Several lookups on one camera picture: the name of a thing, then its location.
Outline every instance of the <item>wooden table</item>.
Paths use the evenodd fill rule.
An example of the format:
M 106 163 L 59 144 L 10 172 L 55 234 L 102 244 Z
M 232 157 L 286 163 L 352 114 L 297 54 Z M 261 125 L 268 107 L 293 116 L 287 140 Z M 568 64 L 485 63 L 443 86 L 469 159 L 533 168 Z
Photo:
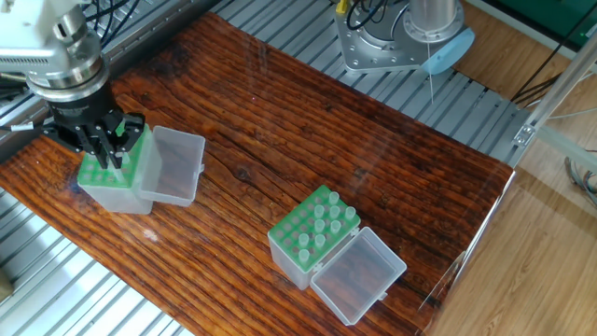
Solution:
M 194 204 L 156 203 L 150 216 L 108 213 L 76 184 L 80 156 L 47 138 L 1 167 L 0 186 L 197 334 L 423 329 L 438 300 L 429 294 L 512 176 L 505 164 L 213 14 L 122 76 L 114 91 L 150 125 L 205 136 Z M 322 184 L 409 266 L 355 327 L 344 327 L 271 260 L 267 231 Z

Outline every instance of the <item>transparent box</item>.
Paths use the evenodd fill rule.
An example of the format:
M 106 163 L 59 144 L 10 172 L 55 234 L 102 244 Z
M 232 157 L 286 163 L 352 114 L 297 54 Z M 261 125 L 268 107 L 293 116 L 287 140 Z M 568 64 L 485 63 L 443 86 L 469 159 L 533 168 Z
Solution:
M 336 214 L 331 204 L 339 206 Z M 310 221 L 312 215 L 321 219 L 320 228 Z M 333 231 L 335 220 L 328 222 L 330 216 L 341 220 L 340 228 L 347 231 L 338 227 Z M 359 230 L 359 223 L 354 209 L 322 186 L 268 232 L 273 261 L 301 290 L 311 286 L 346 326 L 354 325 L 375 301 L 385 298 L 387 288 L 407 269 L 370 228 Z M 323 238 L 317 245 L 313 232 L 329 238 L 331 245 L 325 248 Z
M 147 200 L 190 206 L 195 200 L 199 175 L 203 172 L 205 139 L 195 134 L 183 133 L 165 127 L 153 129 L 156 151 L 161 165 L 149 165 L 141 181 L 139 195 Z
M 112 162 L 103 169 L 95 156 L 85 154 L 77 183 L 107 211 L 146 215 L 153 201 L 141 197 L 139 187 L 149 166 L 161 167 L 161 158 L 146 125 L 135 146 L 123 154 L 121 169 L 115 169 Z
M 195 200 L 205 139 L 201 136 L 146 125 L 139 141 L 123 154 L 121 169 L 102 169 L 85 155 L 78 185 L 110 212 L 146 215 L 153 202 L 189 206 Z

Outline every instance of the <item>clear plastic lid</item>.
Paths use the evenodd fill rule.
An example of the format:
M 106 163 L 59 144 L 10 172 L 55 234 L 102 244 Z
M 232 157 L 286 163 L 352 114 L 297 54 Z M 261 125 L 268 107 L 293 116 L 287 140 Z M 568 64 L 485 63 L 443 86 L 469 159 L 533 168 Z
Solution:
M 311 288 L 351 326 L 407 270 L 407 265 L 370 228 L 363 228 L 321 271 Z
M 205 138 L 156 126 L 153 139 L 157 150 L 152 151 L 147 160 L 139 196 L 189 206 L 195 200 L 197 182 L 203 171 Z

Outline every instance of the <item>black cable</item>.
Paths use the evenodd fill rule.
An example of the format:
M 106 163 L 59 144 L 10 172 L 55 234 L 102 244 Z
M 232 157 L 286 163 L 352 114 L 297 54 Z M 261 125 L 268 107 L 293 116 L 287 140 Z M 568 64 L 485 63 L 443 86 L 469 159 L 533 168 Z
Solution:
M 93 4 L 95 5 L 95 12 L 99 13 L 102 11 L 102 9 L 100 8 L 100 0 L 93 0 Z M 95 24 L 93 24 L 93 30 L 97 32 L 97 27 L 100 25 L 100 19 L 102 17 L 98 17 L 97 19 L 95 19 Z
M 0 86 L 0 100 L 12 101 L 19 95 L 25 92 L 26 86 L 14 87 L 14 88 L 3 88 Z
M 110 7 L 114 6 L 114 0 L 110 0 Z M 110 28 L 112 27 L 112 21 L 114 20 L 114 12 L 110 13 L 110 19 L 108 19 L 108 24 L 105 26 L 104 34 L 102 38 L 100 38 L 100 43 L 103 44 L 104 41 L 108 38 L 108 34 L 110 34 Z
M 0 77 L 0 90 L 17 90 L 27 87 L 27 83 Z
M 541 100 L 541 99 L 543 99 L 543 97 L 545 97 L 545 95 L 546 95 L 546 94 L 548 94 L 548 93 L 547 93 L 547 92 L 543 92 L 543 94 L 541 94 L 540 96 L 536 97 L 536 98 L 533 100 L 533 102 L 536 102 L 536 101 L 538 101 L 538 100 Z M 526 105 L 524 108 L 527 108 L 527 107 L 529 107 L 529 106 L 530 106 L 530 105 L 531 105 L 533 102 L 531 102 L 531 103 L 527 104 L 527 105 Z
M 357 29 L 360 29 L 361 27 L 363 27 L 367 22 L 369 22 L 371 20 L 371 18 L 373 18 L 373 16 L 377 13 L 378 10 L 380 10 L 383 3 L 385 2 L 385 0 L 380 0 L 380 2 L 377 4 L 377 6 L 375 6 L 375 8 L 373 8 L 373 10 L 371 10 L 371 8 L 369 8 L 369 14 L 367 15 L 367 17 L 361 23 L 357 24 L 356 26 L 353 26 L 353 25 L 351 25 L 351 17 L 353 16 L 354 9 L 362 1 L 363 0 L 354 0 L 353 5 L 350 7 L 350 9 L 348 9 L 348 15 L 346 16 L 346 26 L 350 30 L 357 30 Z
M 541 93 L 541 92 L 545 92 L 547 89 L 549 89 L 558 79 L 558 77 L 560 77 L 560 75 L 557 75 L 555 77 L 552 77 L 538 85 L 533 86 L 531 89 L 527 90 L 526 92 L 529 92 L 528 94 L 525 92 L 524 96 L 519 97 L 519 99 L 513 101 L 514 104 L 518 105 L 526 100 L 529 100 L 533 97 L 535 97 L 537 94 Z
M 372 0 L 369 0 L 368 8 L 365 8 L 365 0 L 361 1 L 361 10 L 364 12 L 369 12 L 369 9 L 371 8 L 371 1 Z
M 597 8 L 597 2 L 587 11 L 587 13 L 585 13 L 585 15 L 583 15 L 582 18 L 580 18 L 580 20 L 575 24 L 575 26 L 572 27 L 572 29 L 570 30 L 570 32 L 568 32 L 568 34 L 566 34 L 566 36 L 563 38 L 562 42 L 560 42 L 560 44 L 558 44 L 558 47 L 556 47 L 556 49 L 554 49 L 551 52 L 551 54 L 541 64 L 541 66 L 539 66 L 539 68 L 535 71 L 535 73 L 524 83 L 524 85 L 521 86 L 521 88 L 516 92 L 516 94 L 514 94 L 514 96 L 512 97 L 511 101 L 514 101 L 515 99 L 517 99 L 517 98 L 519 98 L 521 96 L 521 92 L 529 84 L 531 84 L 531 82 L 533 81 L 533 79 L 535 79 L 535 77 L 537 77 L 537 75 L 539 74 L 539 72 L 541 72 L 541 70 L 543 70 L 543 68 L 549 63 L 549 61 L 551 61 L 551 59 L 556 55 L 556 53 L 558 53 L 558 50 L 560 50 L 560 48 L 563 46 L 563 44 L 566 43 L 566 41 L 568 41 L 568 38 L 570 38 L 570 36 L 572 36 L 572 34 L 576 31 L 576 29 L 580 26 L 580 24 L 593 12 L 593 10 L 595 10 L 595 8 Z
M 122 21 L 116 27 L 116 29 L 114 30 L 114 32 L 112 32 L 112 34 L 110 34 L 110 37 L 108 37 L 105 40 L 105 42 L 102 43 L 102 48 L 105 48 L 105 46 L 107 46 L 110 42 L 112 42 L 112 40 L 114 39 L 114 37 L 116 37 L 116 35 L 120 31 L 120 29 L 122 29 L 122 27 L 124 26 L 124 24 L 129 20 L 129 17 L 132 15 L 132 13 L 134 13 L 134 10 L 137 8 L 137 5 L 139 5 L 139 2 L 141 2 L 141 0 L 135 0 L 134 3 L 132 3 L 131 9 L 129 10 L 129 12 L 127 13 L 127 15 L 124 17 L 124 19 L 122 19 Z
M 373 18 L 371 18 L 371 22 L 377 24 L 377 23 L 380 23 L 383 20 L 383 17 L 385 16 L 385 10 L 388 8 L 388 2 L 389 1 L 390 0 L 385 0 L 385 4 L 383 4 L 382 16 L 380 17 L 380 19 L 377 20 L 377 21 L 375 21 L 375 20 L 373 20 Z
M 552 78 L 546 79 L 546 80 L 542 81 L 541 83 L 533 86 L 531 89 L 527 89 L 527 90 L 521 92 L 521 95 L 527 94 L 529 92 L 532 92 L 532 91 L 534 91 L 534 90 L 536 90 L 538 88 L 543 88 L 545 85 L 552 84 L 553 82 L 555 82 L 560 77 L 561 74 L 562 73 L 560 73 L 560 74 L 558 74 L 558 75 L 556 75 L 556 76 L 554 76 Z
M 25 122 L 23 124 L 20 125 L 3 125 L 0 126 L 0 131 L 6 131 L 6 132 L 21 132 L 21 131 L 32 131 L 35 129 L 38 129 L 42 126 L 44 126 L 44 124 L 46 124 L 46 121 L 49 121 L 49 112 L 46 112 L 46 114 L 43 116 L 43 118 L 41 120 L 35 121 L 35 122 Z
M 119 3 L 111 6 L 110 8 L 106 8 L 102 11 L 100 11 L 99 13 L 95 13 L 93 15 L 89 15 L 85 21 L 86 22 L 90 22 L 93 21 L 97 18 L 101 18 L 104 15 L 110 14 L 110 13 L 114 13 L 115 11 L 117 11 L 119 8 L 123 7 L 124 5 L 126 5 L 130 0 L 122 0 Z

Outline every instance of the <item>metal bracket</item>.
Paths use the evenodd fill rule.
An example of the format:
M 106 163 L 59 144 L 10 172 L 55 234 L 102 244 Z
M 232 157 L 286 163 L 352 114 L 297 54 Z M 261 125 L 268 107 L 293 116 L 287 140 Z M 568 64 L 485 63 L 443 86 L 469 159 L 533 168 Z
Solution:
M 59 127 L 53 121 L 44 125 L 43 132 L 48 138 L 57 142 L 61 146 L 74 151 L 75 153 L 81 152 L 81 147 L 75 141 L 76 135 Z
M 414 40 L 404 28 L 404 13 L 408 3 L 388 5 L 380 23 L 366 24 L 355 31 L 349 30 L 347 15 L 335 13 L 338 38 L 346 68 L 355 73 L 416 70 L 421 64 L 446 46 L 450 39 L 437 43 Z M 355 22 L 367 13 L 357 12 Z M 466 29 L 462 25 L 458 33 Z
M 530 124 L 524 124 L 522 128 L 516 133 L 514 140 L 512 140 L 512 145 L 526 148 L 531 144 L 535 134 L 537 133 L 536 128 L 531 126 Z

